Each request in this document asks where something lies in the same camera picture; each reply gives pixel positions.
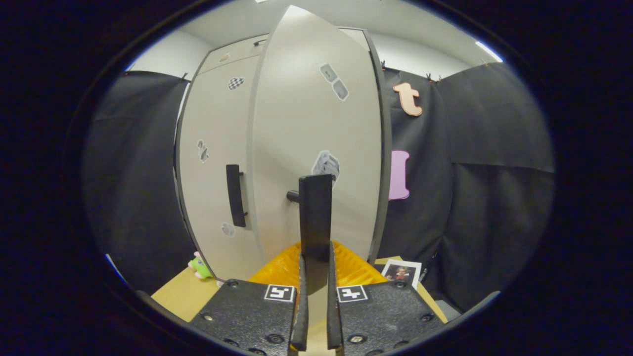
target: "white wall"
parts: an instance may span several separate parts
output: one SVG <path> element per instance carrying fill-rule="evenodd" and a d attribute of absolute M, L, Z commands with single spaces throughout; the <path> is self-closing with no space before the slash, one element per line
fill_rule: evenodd
<path fill-rule="evenodd" d="M 431 74 L 437 80 L 470 68 L 470 65 L 436 49 L 415 42 L 370 33 L 378 57 L 385 67 L 410 72 L 423 77 Z"/>
<path fill-rule="evenodd" d="M 211 45 L 194 35 L 174 31 L 143 52 L 131 65 L 132 71 L 146 70 L 191 80 Z"/>

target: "door handle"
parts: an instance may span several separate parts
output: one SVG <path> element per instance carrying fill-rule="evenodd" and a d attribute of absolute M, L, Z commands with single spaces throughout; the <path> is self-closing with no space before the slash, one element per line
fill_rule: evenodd
<path fill-rule="evenodd" d="M 242 188 L 239 178 L 244 175 L 239 171 L 239 165 L 227 165 L 227 187 L 229 189 L 229 205 L 231 207 L 231 216 L 233 216 L 233 225 L 246 227 L 244 217 L 248 214 L 244 211 L 242 205 Z"/>

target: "checkered sticker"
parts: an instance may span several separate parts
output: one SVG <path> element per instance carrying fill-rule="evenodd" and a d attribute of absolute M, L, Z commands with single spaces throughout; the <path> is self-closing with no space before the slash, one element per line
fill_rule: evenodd
<path fill-rule="evenodd" d="M 338 287 L 336 291 L 339 294 L 339 303 L 367 300 L 367 294 L 365 294 L 363 286 Z"/>
<path fill-rule="evenodd" d="M 278 302 L 292 302 L 293 296 L 293 286 L 277 286 L 274 284 L 269 284 L 268 289 L 266 289 L 266 295 L 264 296 L 264 299 L 277 300 Z"/>
<path fill-rule="evenodd" d="M 235 90 L 239 88 L 245 80 L 246 78 L 244 77 L 232 77 L 231 80 L 229 80 L 229 90 Z"/>

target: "ceiling light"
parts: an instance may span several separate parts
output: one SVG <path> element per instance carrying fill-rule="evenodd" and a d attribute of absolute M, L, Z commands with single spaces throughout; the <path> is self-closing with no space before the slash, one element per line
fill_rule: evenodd
<path fill-rule="evenodd" d="M 494 54 L 494 52 L 492 52 L 490 50 L 490 48 L 486 47 L 483 43 L 477 41 L 475 42 L 476 45 L 478 45 L 479 47 L 481 47 L 481 49 L 483 49 L 484 51 L 486 51 L 489 55 L 491 55 L 495 60 L 497 60 L 497 62 L 503 62 L 503 60 L 496 54 Z"/>

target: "open cabinet door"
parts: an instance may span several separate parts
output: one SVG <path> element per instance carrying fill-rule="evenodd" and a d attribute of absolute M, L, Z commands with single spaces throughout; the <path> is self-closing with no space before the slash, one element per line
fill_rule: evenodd
<path fill-rule="evenodd" d="M 370 53 L 331 23 L 290 6 L 267 40 L 256 78 L 246 181 L 263 258 L 300 240 L 299 206 L 286 193 L 298 191 L 301 176 L 323 172 L 336 178 L 331 238 L 368 258 L 383 149 Z"/>

